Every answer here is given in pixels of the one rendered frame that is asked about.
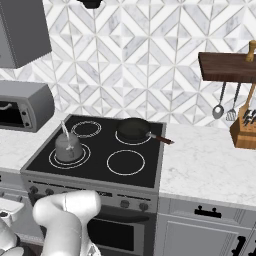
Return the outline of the wooden knife block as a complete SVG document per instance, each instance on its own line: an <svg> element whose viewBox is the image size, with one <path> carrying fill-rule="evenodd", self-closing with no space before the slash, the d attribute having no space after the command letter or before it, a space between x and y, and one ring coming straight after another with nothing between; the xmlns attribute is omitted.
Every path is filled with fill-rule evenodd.
<svg viewBox="0 0 256 256"><path fill-rule="evenodd" d="M230 135L236 148L256 150L256 110L241 112L230 127Z"/></svg>

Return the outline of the hanging wooden spatula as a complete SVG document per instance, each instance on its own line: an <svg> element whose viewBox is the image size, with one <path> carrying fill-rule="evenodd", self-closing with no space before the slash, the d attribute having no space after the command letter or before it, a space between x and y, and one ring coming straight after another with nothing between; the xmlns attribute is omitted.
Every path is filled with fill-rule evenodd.
<svg viewBox="0 0 256 256"><path fill-rule="evenodd" d="M251 98L252 98L252 95L253 95L253 92L254 92L255 88L256 88L256 83L252 83L245 104L244 104L242 107L239 108L239 113L238 113L238 117L239 117L239 118L243 118L243 116L244 116L246 110L248 109L249 103L250 103L250 100L251 100Z"/></svg>

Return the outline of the grey toaster oven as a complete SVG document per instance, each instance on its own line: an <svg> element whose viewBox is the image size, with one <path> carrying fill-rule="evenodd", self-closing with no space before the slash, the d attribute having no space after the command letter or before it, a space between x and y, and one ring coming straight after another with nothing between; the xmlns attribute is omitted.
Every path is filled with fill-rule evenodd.
<svg viewBox="0 0 256 256"><path fill-rule="evenodd" d="M0 80L0 129L36 133L54 112L46 83Z"/></svg>

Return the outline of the grey cupboard door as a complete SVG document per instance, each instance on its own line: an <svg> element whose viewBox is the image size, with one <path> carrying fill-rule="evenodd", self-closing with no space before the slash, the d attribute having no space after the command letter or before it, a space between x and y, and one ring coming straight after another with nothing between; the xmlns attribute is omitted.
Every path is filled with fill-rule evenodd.
<svg viewBox="0 0 256 256"><path fill-rule="evenodd" d="M244 256L256 256L256 228L248 243Z"/></svg>
<svg viewBox="0 0 256 256"><path fill-rule="evenodd" d="M251 229L172 217L158 225L154 256L233 256Z"/></svg>

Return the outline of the grey drawer front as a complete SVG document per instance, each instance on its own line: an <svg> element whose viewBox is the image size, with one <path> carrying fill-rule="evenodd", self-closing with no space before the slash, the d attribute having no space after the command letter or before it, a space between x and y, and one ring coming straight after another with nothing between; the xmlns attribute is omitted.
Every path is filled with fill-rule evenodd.
<svg viewBox="0 0 256 256"><path fill-rule="evenodd" d="M25 191L25 187L19 172L0 170L0 187Z"/></svg>
<svg viewBox="0 0 256 256"><path fill-rule="evenodd" d="M222 218L213 218L195 215L194 210L201 205L205 210L216 208L222 214ZM224 223L244 228L252 228L256 223L256 211L241 209L237 207L228 207L203 202L194 202L181 199L160 197L158 203L158 212L161 214L188 217L192 219L205 220L216 223Z"/></svg>

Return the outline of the black round fixture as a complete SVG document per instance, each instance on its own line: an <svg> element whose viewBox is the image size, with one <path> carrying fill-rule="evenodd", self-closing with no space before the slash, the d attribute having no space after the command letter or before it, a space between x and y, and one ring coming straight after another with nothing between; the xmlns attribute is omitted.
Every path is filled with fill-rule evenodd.
<svg viewBox="0 0 256 256"><path fill-rule="evenodd" d="M97 9L102 0L78 0L79 2L81 2L85 8L87 9Z"/></svg>

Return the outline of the grey kettle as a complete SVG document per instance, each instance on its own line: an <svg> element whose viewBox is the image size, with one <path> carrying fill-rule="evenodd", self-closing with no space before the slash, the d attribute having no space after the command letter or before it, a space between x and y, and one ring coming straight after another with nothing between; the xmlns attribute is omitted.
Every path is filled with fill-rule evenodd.
<svg viewBox="0 0 256 256"><path fill-rule="evenodd" d="M83 154L81 143L76 135L69 132L61 122L62 133L55 141L56 158L61 162L76 161Z"/></svg>

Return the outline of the dark wooden wall shelf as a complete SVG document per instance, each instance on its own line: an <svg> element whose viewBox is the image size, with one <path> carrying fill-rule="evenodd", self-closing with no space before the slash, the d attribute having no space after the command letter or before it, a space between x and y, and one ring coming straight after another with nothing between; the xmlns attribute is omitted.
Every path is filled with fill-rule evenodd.
<svg viewBox="0 0 256 256"><path fill-rule="evenodd" d="M256 55L247 62L241 53L199 52L198 61L204 81L256 83Z"/></svg>

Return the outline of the black hob stove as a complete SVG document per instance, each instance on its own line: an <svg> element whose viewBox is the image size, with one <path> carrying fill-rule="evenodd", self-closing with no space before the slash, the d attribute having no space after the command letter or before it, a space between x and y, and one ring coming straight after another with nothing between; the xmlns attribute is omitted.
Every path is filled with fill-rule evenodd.
<svg viewBox="0 0 256 256"><path fill-rule="evenodd" d="M164 145L145 138L131 142L118 135L118 121L111 118L69 115L66 127L76 135L83 154L73 162L56 158L57 128L21 170L31 202L54 194L76 190L95 190L101 203L116 206L121 199L148 200L157 205ZM37 194L29 188L36 186Z"/></svg>

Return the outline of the oven door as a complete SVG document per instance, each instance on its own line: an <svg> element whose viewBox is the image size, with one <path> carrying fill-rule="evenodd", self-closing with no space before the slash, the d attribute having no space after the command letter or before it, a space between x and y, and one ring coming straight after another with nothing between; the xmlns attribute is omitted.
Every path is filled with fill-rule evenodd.
<svg viewBox="0 0 256 256"><path fill-rule="evenodd" d="M156 206L148 200L128 200L130 207L101 206L100 213L121 214L124 216L147 216L148 221L140 223L120 223L105 221L94 217L88 223L90 239L98 246L102 256L153 256L156 226ZM149 208L142 212L140 203L147 203Z"/></svg>

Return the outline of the wooden grinder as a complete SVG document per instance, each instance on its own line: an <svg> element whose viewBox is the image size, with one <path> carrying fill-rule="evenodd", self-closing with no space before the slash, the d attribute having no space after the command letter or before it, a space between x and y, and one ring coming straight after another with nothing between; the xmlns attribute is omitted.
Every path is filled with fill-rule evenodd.
<svg viewBox="0 0 256 256"><path fill-rule="evenodd" d="M249 42L249 51L246 55L246 61L247 62L253 62L254 61L254 51L256 50L256 40L251 40Z"/></svg>

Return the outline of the black frying pan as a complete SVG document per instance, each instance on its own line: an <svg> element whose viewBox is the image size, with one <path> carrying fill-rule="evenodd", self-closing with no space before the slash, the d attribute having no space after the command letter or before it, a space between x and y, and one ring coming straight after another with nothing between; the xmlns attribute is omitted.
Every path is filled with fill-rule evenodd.
<svg viewBox="0 0 256 256"><path fill-rule="evenodd" d="M117 125L117 131L128 140L139 140L149 137L168 145L173 144L172 140L154 134L150 123L141 118L131 117L120 120Z"/></svg>

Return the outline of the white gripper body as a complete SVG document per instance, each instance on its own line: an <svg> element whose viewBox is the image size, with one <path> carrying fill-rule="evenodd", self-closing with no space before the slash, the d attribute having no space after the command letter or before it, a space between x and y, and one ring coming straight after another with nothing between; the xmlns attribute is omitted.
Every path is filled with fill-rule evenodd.
<svg viewBox="0 0 256 256"><path fill-rule="evenodd" d="M24 204L18 201L12 201L5 198L0 198L0 216L17 218L22 212Z"/></svg>

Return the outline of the grey range hood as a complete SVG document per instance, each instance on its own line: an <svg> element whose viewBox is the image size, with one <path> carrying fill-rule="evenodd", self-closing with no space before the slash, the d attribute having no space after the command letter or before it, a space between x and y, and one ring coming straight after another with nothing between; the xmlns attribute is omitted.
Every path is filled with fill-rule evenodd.
<svg viewBox="0 0 256 256"><path fill-rule="evenodd" d="M51 51L42 0L0 0L0 68L17 69Z"/></svg>

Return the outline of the hanging metal ladle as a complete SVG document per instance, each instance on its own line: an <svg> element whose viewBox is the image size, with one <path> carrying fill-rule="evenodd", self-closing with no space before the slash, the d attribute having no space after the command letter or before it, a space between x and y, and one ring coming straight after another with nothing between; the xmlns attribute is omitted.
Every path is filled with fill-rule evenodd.
<svg viewBox="0 0 256 256"><path fill-rule="evenodd" d="M219 103L213 108L212 115L214 119L220 119L224 113L224 107L222 106L222 100L224 97L226 83L223 83Z"/></svg>

